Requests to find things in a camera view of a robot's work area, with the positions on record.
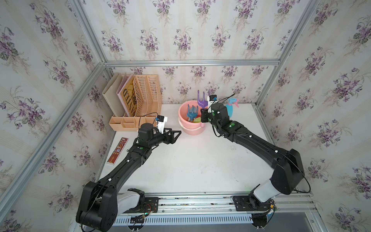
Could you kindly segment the purple rake pink handle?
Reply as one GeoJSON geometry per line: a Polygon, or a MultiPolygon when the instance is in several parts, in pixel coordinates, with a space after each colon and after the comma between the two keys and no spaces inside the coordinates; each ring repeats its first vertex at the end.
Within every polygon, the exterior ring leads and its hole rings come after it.
{"type": "Polygon", "coordinates": [[[208,98],[204,91],[202,97],[200,97],[200,91],[198,91],[197,103],[201,109],[205,109],[208,107],[208,98]]]}

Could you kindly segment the green trowel wooden handle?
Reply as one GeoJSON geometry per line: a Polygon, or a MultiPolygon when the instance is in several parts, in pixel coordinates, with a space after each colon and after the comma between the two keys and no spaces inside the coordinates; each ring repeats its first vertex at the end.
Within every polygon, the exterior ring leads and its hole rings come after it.
{"type": "Polygon", "coordinates": [[[201,123],[201,117],[197,117],[193,120],[193,123],[201,123]]]}

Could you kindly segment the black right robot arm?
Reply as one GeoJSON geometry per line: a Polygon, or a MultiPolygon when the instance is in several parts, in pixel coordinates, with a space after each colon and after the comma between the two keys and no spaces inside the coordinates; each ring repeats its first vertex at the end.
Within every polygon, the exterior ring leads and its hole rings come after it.
{"type": "Polygon", "coordinates": [[[298,151],[277,147],[252,133],[243,124],[231,120],[222,103],[214,103],[208,109],[201,109],[201,122],[210,123],[219,137],[252,151],[273,169],[271,178],[255,187],[248,195],[247,202],[254,209],[279,194],[290,195],[305,178],[298,151]]]}

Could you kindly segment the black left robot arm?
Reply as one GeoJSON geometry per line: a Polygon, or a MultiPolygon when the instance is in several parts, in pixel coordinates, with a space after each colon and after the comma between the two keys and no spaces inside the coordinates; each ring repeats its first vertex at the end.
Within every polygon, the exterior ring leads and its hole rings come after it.
{"type": "Polygon", "coordinates": [[[109,174],[97,182],[88,182],[82,192],[76,214],[76,222],[93,230],[107,232],[117,216],[139,205],[139,201],[128,201],[130,207],[118,209],[118,192],[129,177],[140,168],[161,143],[174,144],[181,135],[180,130],[164,128],[163,132],[151,123],[138,130],[132,147],[124,160],[109,174]]]}

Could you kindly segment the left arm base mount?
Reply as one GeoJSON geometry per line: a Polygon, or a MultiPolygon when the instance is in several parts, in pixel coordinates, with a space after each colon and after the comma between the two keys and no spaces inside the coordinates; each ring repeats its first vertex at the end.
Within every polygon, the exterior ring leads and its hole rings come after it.
{"type": "Polygon", "coordinates": [[[159,198],[147,197],[144,191],[130,188],[118,199],[118,207],[121,213],[139,214],[130,218],[129,225],[143,225],[150,214],[158,212],[159,198]]]}

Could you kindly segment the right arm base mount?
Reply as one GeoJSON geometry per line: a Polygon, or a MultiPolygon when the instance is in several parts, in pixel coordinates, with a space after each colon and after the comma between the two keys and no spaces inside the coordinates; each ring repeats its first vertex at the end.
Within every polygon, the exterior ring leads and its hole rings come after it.
{"type": "Polygon", "coordinates": [[[233,196],[233,203],[237,212],[246,212],[250,214],[252,225],[257,229],[265,229],[275,214],[275,201],[269,199],[266,202],[260,202],[253,193],[249,195],[233,196]]]}

